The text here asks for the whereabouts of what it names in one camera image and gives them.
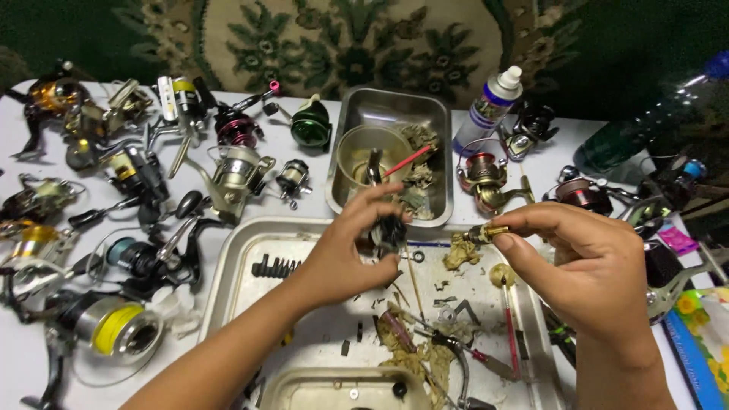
spray can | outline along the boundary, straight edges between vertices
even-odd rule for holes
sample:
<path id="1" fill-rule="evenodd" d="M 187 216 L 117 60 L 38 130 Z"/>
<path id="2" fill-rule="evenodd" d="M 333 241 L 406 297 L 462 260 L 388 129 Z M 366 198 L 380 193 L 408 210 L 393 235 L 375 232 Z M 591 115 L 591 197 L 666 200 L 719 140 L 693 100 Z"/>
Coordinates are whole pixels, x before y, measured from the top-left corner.
<path id="1" fill-rule="evenodd" d="M 453 149 L 456 152 L 460 153 L 469 142 L 486 138 L 496 130 L 524 90 L 519 77 L 521 69 L 511 66 L 507 71 L 488 78 L 483 85 L 483 94 L 473 101 L 468 118 L 453 138 Z M 472 144 L 464 154 L 471 155 L 479 150 L 480 144 Z"/>

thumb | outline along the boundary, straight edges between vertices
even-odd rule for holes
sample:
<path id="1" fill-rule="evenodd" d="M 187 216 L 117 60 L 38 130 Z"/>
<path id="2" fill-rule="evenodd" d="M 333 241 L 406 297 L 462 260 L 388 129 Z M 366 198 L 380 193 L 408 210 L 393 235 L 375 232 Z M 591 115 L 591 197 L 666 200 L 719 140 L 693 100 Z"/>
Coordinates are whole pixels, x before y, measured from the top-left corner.
<path id="1" fill-rule="evenodd" d="M 372 287 L 385 285 L 394 281 L 398 276 L 397 264 L 400 262 L 398 254 L 391 253 L 380 259 L 375 265 L 367 266 L 367 278 L 371 280 Z"/>
<path id="2" fill-rule="evenodd" d="M 548 263 L 521 236 L 501 233 L 494 238 L 494 245 L 516 274 L 543 298 L 557 295 L 564 289 L 565 272 Z"/>

pink packet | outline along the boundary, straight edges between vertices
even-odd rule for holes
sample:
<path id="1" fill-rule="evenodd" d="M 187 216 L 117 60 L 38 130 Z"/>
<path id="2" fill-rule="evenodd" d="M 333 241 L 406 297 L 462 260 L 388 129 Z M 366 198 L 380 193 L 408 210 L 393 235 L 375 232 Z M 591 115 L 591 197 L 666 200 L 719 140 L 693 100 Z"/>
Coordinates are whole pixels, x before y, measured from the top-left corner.
<path id="1" fill-rule="evenodd" d="M 672 223 L 664 224 L 663 227 L 658 230 L 658 236 L 666 245 L 669 245 L 678 256 L 686 255 L 687 253 L 698 249 L 698 244 L 688 235 L 676 228 L 676 226 Z"/>

